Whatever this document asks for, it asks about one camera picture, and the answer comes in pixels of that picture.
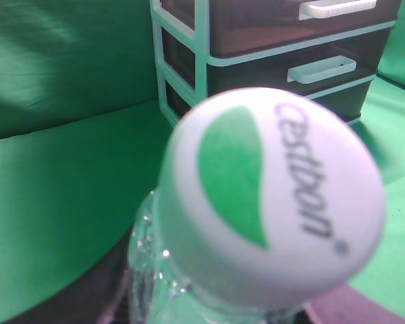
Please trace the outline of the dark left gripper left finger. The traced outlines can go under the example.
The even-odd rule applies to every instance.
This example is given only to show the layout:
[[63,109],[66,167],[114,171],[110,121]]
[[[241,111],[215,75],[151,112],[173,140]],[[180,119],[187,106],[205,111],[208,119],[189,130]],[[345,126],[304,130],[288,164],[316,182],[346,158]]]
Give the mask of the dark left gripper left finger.
[[19,323],[111,323],[128,279],[130,233],[82,277],[18,316]]

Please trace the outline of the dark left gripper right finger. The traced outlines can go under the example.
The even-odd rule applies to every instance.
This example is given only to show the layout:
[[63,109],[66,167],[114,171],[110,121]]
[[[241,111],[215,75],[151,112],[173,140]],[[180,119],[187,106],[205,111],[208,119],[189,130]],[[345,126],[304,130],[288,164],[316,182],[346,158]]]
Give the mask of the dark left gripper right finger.
[[344,284],[304,309],[312,323],[405,323],[405,283]]

